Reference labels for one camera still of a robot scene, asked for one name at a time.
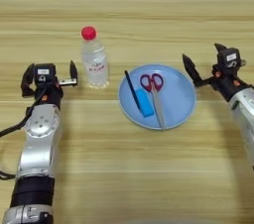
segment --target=red scissors handle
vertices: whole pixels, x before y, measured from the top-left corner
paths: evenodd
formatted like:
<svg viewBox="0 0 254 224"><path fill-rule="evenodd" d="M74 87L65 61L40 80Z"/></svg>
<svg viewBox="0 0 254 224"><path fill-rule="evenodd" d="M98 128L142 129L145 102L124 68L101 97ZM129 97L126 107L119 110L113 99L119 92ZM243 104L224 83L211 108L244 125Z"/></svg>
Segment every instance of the red scissors handle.
<svg viewBox="0 0 254 224"><path fill-rule="evenodd" d="M143 74L140 77L140 84L145 88L148 92L152 91L152 80L150 75L148 74Z"/></svg>
<svg viewBox="0 0 254 224"><path fill-rule="evenodd" d="M150 76L149 74L144 74L141 76L140 78L140 84L148 91L151 92L152 91L152 84L154 84L155 89L159 92L164 84L164 80L161 77L160 74L158 73L154 73L152 74L152 76Z"/></svg>

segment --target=water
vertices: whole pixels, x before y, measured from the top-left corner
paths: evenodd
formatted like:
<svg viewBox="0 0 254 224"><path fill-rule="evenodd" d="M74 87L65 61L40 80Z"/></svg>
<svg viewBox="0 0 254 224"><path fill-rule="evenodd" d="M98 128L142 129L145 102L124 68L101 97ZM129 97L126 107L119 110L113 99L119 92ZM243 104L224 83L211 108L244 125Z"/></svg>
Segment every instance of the water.
<svg viewBox="0 0 254 224"><path fill-rule="evenodd" d="M105 88L108 85L108 65L104 46L99 39L84 41L81 56L88 85Z"/></svg>

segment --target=black cable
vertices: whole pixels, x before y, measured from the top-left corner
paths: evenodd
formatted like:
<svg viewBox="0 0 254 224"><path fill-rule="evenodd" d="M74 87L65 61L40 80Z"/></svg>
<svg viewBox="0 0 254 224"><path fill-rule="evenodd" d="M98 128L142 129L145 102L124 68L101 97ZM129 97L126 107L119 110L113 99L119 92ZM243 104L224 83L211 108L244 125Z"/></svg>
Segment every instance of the black cable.
<svg viewBox="0 0 254 224"><path fill-rule="evenodd" d="M0 132L0 138L9 134L9 133L12 133L14 131L17 131L17 130L20 130L22 127L24 127L24 125L26 124L26 122L28 121L28 119L30 118L32 112L33 112L33 109L34 107L41 101L41 99L43 98L45 92L46 92L46 88L42 91L42 93L40 94L40 96L36 99L36 101L34 102L34 104L30 107L30 109L28 110L26 116L23 118L23 120L18 123L17 125L14 125L12 127L9 127L3 131Z"/></svg>
<svg viewBox="0 0 254 224"><path fill-rule="evenodd" d="M14 174L0 170L0 180L10 180L10 179L14 179L14 178L15 178Z"/></svg>
<svg viewBox="0 0 254 224"><path fill-rule="evenodd" d="M36 105L38 105L38 103L42 100L43 96L45 95L46 93L46 88L44 88L44 90L42 91L42 93L39 95L39 97L35 100L34 104L30 107L30 109L28 110L26 116L23 118L23 120L18 123L17 125L14 125L12 127L9 127L3 131L0 132L0 138L9 134L9 133L12 133L12 132L15 132L17 130L20 130L22 127L25 126L26 122L28 121L28 119L30 118L30 116L32 115L32 112L33 112L33 109ZM14 174L11 174L11 173L7 173L7 172L4 172L4 171L1 171L0 170L0 180L9 180L9 179L14 179L15 178L15 175Z"/></svg>

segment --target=plate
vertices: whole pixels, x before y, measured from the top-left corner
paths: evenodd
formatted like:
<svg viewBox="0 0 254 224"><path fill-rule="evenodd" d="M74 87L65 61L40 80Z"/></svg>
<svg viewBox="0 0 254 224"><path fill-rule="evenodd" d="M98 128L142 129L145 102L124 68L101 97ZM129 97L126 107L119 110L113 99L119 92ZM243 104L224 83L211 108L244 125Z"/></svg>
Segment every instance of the plate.
<svg viewBox="0 0 254 224"><path fill-rule="evenodd" d="M180 71L162 64L146 64L129 71L135 90L142 88L140 77L143 74L159 73L164 79L159 97L163 108L165 129L175 128L183 124L191 115L196 102L195 89L192 83ZM146 91L151 105L152 94ZM156 112L153 116L144 118L132 96L126 77L123 78L118 92L120 106L125 115L134 123L153 130L162 130Z"/></svg>

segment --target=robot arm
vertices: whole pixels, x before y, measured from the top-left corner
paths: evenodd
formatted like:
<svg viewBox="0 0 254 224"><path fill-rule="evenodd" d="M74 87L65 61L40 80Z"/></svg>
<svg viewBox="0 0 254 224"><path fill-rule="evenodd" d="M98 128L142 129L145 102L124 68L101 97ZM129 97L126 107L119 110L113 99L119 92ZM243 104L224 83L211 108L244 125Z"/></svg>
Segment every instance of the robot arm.
<svg viewBox="0 0 254 224"><path fill-rule="evenodd" d="M254 169L254 89L246 88L236 93L229 105L241 130L247 157Z"/></svg>
<svg viewBox="0 0 254 224"><path fill-rule="evenodd" d="M53 64L37 64L25 72L23 96L42 95L25 125L26 143L16 173L10 208L3 224L52 224L58 142L63 134L61 121L62 86L77 85L77 72L70 64L72 79L58 81ZM35 77L37 90L29 84Z"/></svg>
<svg viewBox="0 0 254 224"><path fill-rule="evenodd" d="M246 153L254 169L254 89L252 85L237 76L239 68L246 62L240 58L238 49L228 49L219 44L215 46L218 55L217 64L212 67L212 77L203 80L196 71L194 63L186 55L183 55L184 65L196 87L210 84L228 102L241 130Z"/></svg>

